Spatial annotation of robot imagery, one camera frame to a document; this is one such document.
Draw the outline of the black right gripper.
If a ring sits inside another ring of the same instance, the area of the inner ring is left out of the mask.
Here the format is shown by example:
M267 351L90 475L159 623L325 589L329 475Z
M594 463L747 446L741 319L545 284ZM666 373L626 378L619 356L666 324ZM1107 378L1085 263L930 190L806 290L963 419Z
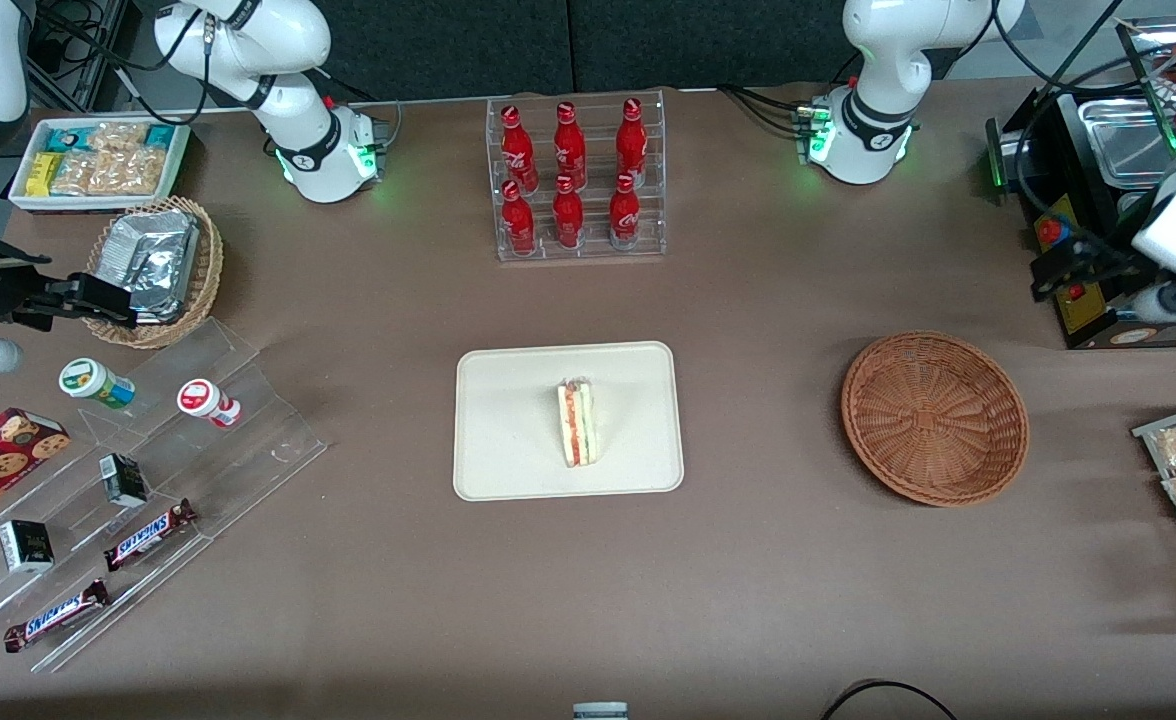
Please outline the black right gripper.
M58 316L136 327L131 292L83 272L68 274L62 281L49 281L38 272L38 266L44 264L51 264L51 258L31 255L0 241L0 324L48 332L53 327L51 316ZM45 302L44 314L31 309L29 300L44 299L45 291L61 300Z

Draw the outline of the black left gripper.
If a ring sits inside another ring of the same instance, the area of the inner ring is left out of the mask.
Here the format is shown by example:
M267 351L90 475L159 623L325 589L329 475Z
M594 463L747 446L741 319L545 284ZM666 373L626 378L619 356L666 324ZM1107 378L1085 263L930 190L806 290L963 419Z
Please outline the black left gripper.
M1068 240L1042 249L1031 261L1033 301L1045 302L1068 287L1118 284L1138 291L1151 284L1151 261L1135 249L1137 225L1118 225L1100 234L1074 227Z

